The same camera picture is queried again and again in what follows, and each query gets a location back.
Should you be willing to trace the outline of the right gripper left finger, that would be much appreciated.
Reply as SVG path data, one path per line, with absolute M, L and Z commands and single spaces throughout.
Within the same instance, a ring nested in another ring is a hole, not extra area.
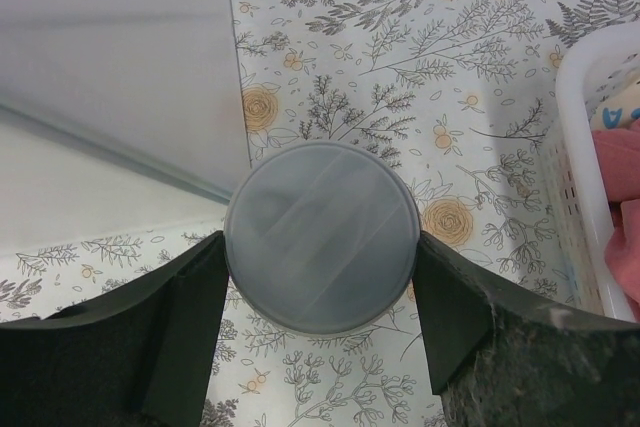
M 2 425 L 199 425 L 228 279 L 217 232 L 96 298 L 2 323 Z

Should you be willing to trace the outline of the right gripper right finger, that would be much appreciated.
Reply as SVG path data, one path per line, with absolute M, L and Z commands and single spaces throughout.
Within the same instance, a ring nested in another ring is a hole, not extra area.
M 431 235 L 412 283 L 448 425 L 638 425 L 638 324 L 533 293 Z

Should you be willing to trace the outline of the white plastic cube cabinet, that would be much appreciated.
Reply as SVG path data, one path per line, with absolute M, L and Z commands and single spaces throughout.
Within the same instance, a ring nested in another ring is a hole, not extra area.
M 211 217 L 250 167 L 230 0 L 1 0 L 1 250 Z

